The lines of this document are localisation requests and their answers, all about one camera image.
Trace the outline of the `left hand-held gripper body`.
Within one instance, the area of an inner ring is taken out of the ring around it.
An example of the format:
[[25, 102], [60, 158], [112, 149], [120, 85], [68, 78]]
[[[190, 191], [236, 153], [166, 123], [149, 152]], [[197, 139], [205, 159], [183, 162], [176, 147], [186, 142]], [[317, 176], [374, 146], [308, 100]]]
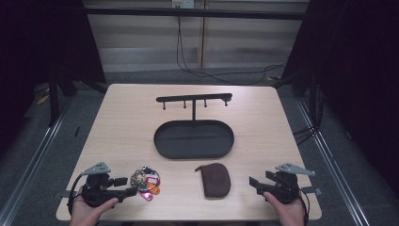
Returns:
[[119, 199], [121, 190], [109, 190], [109, 187], [114, 186], [114, 179], [109, 175], [110, 171], [105, 162], [99, 162], [83, 171], [87, 180], [81, 196], [90, 207], [98, 207], [113, 198]]

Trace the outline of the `black curtain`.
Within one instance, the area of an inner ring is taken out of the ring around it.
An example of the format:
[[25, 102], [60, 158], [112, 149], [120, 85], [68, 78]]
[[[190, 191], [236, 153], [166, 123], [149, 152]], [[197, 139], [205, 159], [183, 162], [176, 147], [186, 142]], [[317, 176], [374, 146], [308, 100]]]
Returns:
[[34, 100], [34, 88], [57, 81], [105, 81], [83, 0], [0, 0], [0, 158]]
[[310, 0], [282, 79], [320, 86], [399, 198], [399, 0]]

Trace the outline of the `black hook stand with tray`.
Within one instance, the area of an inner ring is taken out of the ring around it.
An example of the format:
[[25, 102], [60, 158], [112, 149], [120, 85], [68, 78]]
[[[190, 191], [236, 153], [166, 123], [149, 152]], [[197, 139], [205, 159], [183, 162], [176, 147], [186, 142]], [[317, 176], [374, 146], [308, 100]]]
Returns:
[[198, 120], [197, 101], [221, 100], [228, 105], [231, 93], [195, 94], [157, 97], [163, 104], [182, 102], [192, 103], [192, 119], [184, 121], [167, 121], [160, 125], [154, 133], [155, 149], [168, 159], [206, 159], [221, 158], [227, 155], [234, 143], [234, 132], [230, 126], [217, 120]]

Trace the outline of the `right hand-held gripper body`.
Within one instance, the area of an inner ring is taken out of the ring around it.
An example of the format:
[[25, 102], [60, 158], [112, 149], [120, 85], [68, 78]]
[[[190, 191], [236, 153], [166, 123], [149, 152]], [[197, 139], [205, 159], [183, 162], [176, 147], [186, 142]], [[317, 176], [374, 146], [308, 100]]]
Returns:
[[269, 186], [266, 191], [275, 196], [281, 203], [288, 204], [299, 196], [299, 185], [297, 174], [315, 176], [313, 170], [301, 168], [292, 163], [284, 163], [275, 167], [279, 181]]

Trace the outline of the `brown zip pouch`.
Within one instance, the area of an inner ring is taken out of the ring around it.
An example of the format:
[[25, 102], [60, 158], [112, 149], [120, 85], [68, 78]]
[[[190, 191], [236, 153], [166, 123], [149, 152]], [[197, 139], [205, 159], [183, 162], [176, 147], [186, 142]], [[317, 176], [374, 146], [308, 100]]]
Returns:
[[195, 169], [201, 173], [204, 196], [221, 199], [231, 191], [231, 177], [227, 168], [220, 163], [201, 165]]

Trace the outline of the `white wall socket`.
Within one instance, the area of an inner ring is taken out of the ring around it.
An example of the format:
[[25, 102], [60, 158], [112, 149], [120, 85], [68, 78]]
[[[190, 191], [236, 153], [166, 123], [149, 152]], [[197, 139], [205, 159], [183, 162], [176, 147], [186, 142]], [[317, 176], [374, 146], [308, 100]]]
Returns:
[[171, 5], [173, 8], [184, 8], [184, 9], [194, 9], [194, 0], [171, 0]]

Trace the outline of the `person's right hand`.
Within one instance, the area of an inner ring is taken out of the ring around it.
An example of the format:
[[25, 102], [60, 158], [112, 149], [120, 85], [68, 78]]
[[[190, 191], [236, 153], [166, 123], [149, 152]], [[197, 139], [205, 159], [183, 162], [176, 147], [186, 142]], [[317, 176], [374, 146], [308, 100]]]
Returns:
[[305, 210], [300, 199], [283, 204], [269, 192], [263, 196], [277, 211], [281, 226], [305, 226]]

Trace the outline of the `black frame post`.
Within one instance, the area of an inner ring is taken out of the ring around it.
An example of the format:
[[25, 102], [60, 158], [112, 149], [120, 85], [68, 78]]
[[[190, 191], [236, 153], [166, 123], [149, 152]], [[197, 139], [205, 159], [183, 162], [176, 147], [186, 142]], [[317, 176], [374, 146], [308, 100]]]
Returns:
[[54, 73], [49, 75], [49, 97], [51, 111], [49, 126], [53, 126], [59, 117], [57, 81]]

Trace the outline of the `metal floor rail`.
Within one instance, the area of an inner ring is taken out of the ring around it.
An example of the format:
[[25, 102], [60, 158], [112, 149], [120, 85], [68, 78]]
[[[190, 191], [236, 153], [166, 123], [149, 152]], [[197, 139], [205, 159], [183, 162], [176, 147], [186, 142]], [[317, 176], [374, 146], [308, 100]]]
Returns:
[[316, 146], [320, 154], [322, 155], [331, 174], [331, 177], [336, 187], [338, 188], [356, 226], [371, 226], [359, 203], [359, 200], [357, 199], [352, 188], [343, 176], [343, 172], [339, 167], [337, 161], [335, 160], [329, 146], [327, 145], [323, 134], [319, 130], [316, 130], [316, 126], [311, 120], [310, 109], [307, 107], [306, 102], [302, 98], [297, 99], [296, 102], [302, 114], [302, 117], [304, 118], [307, 126], [311, 129], [311, 135], [313, 136], [313, 140], [315, 141]]
[[55, 122], [47, 128], [43, 139], [40, 141], [39, 147], [36, 149], [33, 158], [25, 168], [22, 178], [18, 181], [13, 193], [9, 196], [3, 210], [0, 212], [0, 226], [11, 226], [12, 221], [15, 219], [17, 212], [32, 184], [33, 178], [37, 174], [40, 165], [42, 164], [45, 156], [47, 155], [50, 146], [52, 145], [56, 135], [62, 125], [65, 115], [68, 112], [73, 98], [66, 99], [66, 104], [62, 108], [59, 116]]

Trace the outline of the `person's left hand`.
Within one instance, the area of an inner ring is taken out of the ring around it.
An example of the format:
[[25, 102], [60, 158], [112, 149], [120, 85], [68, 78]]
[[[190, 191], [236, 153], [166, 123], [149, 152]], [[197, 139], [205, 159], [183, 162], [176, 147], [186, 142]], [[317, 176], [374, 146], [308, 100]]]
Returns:
[[113, 198], [98, 207], [90, 207], [81, 196], [77, 196], [72, 202], [69, 226], [96, 226], [102, 214], [113, 208], [118, 202], [117, 198]]

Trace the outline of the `black horizontal frame bar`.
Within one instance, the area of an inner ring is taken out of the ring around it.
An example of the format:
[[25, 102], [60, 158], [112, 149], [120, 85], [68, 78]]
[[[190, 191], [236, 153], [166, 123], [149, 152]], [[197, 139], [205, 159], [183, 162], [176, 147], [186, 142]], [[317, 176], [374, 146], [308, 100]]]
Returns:
[[176, 16], [202, 18], [234, 18], [302, 21], [307, 17], [300, 12], [243, 11], [220, 9], [176, 9], [176, 8], [84, 8], [86, 14], [135, 15], [135, 16]]

